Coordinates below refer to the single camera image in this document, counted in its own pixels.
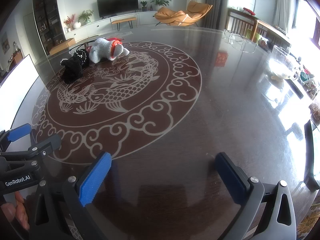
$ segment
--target black tv screen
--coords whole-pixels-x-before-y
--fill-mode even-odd
[[[97,0],[97,3],[100,17],[139,9],[138,0]]]

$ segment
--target black plush toy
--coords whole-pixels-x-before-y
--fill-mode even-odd
[[[82,68],[87,67],[89,62],[89,53],[85,49],[76,50],[70,59],[63,59],[60,62],[60,65],[66,68],[61,79],[64,80],[66,84],[75,82],[83,76]]]

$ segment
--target white cabinet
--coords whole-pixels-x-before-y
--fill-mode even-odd
[[[88,36],[94,36],[99,33],[104,33],[112,30],[112,24],[110,19],[105,19],[102,21],[98,21],[89,25],[86,25]]]
[[[79,40],[83,40],[83,39],[87,38],[88,37],[88,33],[87,33],[86,27],[84,26],[82,28],[73,30],[73,31],[71,31],[69,33],[66,33],[65,36],[66,36],[66,39],[75,38],[75,40],[77,42]]]
[[[130,15],[122,15],[122,16],[117,16],[117,17],[112,17],[110,20],[111,22],[116,21],[116,20],[122,20],[122,19],[126,19],[126,18],[131,18],[131,17],[136,17],[136,19],[139,19],[138,14],[130,14]],[[137,26],[137,21],[132,21],[132,26],[136,27]],[[120,29],[122,28],[129,28],[129,23],[128,22],[122,22],[120,23]],[[112,25],[112,29],[116,30],[117,29],[117,24],[113,24]]]
[[[140,25],[145,24],[157,24],[159,21],[156,20],[153,16],[155,15],[156,11],[150,12],[142,12],[139,14],[140,17]]]

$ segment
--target orange lounge chair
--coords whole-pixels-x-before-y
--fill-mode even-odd
[[[156,12],[155,18],[159,21],[158,24],[165,23],[170,26],[188,26],[193,23],[196,24],[211,8],[212,5],[191,1],[186,11],[175,12],[166,7],[162,7]]]

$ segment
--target blue gripper pad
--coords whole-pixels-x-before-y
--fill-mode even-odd
[[[26,123],[22,126],[19,126],[10,131],[9,135],[7,136],[8,141],[14,142],[21,137],[28,135],[31,133],[31,125]]]
[[[91,170],[79,187],[79,200],[82,206],[92,202],[111,167],[110,153],[105,152],[99,157],[100,158],[94,167],[89,167]]]
[[[239,205],[245,204],[245,201],[247,200],[246,187],[221,153],[217,154],[215,158],[215,168],[224,185],[226,185],[233,201]]]

